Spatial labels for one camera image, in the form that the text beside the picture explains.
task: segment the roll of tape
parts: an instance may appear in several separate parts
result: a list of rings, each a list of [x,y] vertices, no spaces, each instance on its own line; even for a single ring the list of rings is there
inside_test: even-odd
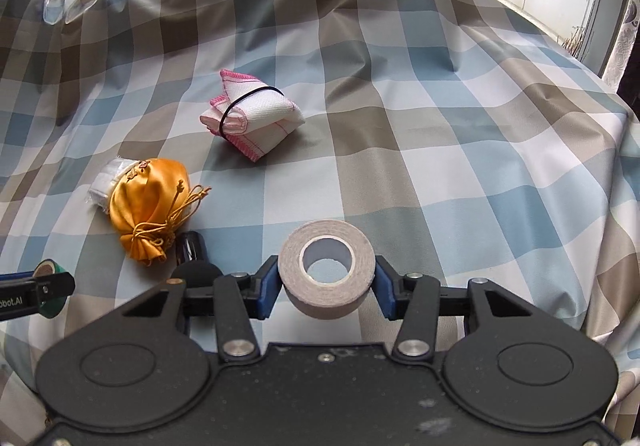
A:
[[[334,283],[311,278],[311,264],[325,258],[343,264],[347,276]],[[367,237],[339,220],[317,220],[297,228],[278,257],[280,278],[293,305],[322,320],[341,318],[356,310],[367,295],[375,267],[376,257]]]
[[[57,274],[60,272],[66,271],[53,260],[46,259],[41,261],[36,266],[36,269],[33,271],[33,276],[46,276],[47,274]],[[60,311],[62,311],[62,307],[65,306],[65,303],[66,297],[55,298],[41,304],[38,312],[48,319],[55,318],[58,314],[60,314]]]

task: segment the black elastic band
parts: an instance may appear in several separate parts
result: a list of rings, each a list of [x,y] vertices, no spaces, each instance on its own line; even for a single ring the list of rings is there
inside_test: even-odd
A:
[[[245,93],[244,95],[241,95],[240,97],[238,97],[235,101],[232,101],[232,103],[228,106],[228,108],[226,108],[225,112],[222,114],[222,117],[220,118],[220,126],[218,126],[218,132],[220,132],[220,137],[222,137],[225,140],[228,140],[226,138],[224,129],[223,129],[223,124],[225,122],[226,116],[229,115],[229,112],[231,111],[231,109],[238,104],[240,101],[246,99],[249,96],[254,95],[254,93],[258,93],[261,92],[262,90],[273,90],[274,92],[278,92],[280,95],[284,96],[284,94],[278,90],[277,88],[275,88],[274,86],[261,86],[259,88],[256,88],[255,90],[252,90],[251,92]]]

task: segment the metal pin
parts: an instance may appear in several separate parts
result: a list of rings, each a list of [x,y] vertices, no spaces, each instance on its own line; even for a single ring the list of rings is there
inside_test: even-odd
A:
[[[404,356],[416,358],[429,352],[431,347],[422,340],[404,340],[398,345],[398,352]]]
[[[329,352],[323,352],[318,356],[318,361],[321,363],[333,363],[335,361],[335,356],[333,354],[329,354]]]
[[[225,351],[225,354],[241,358],[252,353],[255,350],[255,345],[247,340],[231,340],[222,346],[222,350]]]

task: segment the folded white cloth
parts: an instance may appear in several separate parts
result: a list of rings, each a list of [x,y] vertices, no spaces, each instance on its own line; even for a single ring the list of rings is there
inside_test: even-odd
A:
[[[211,108],[200,116],[213,135],[220,135],[220,120],[232,102],[267,86],[231,70],[221,70],[220,76],[224,93],[211,99]],[[231,108],[222,126],[224,137],[255,162],[302,124],[305,118],[297,105],[276,90],[260,90]]]

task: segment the beige tape roll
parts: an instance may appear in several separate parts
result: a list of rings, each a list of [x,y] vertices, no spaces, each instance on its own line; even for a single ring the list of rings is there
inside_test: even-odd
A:
[[[339,261],[347,276],[320,283],[306,273],[314,262]],[[278,257],[278,270],[289,299],[300,311],[321,320],[341,318],[364,301],[373,281],[376,257],[367,237],[350,223],[317,220],[289,235]]]

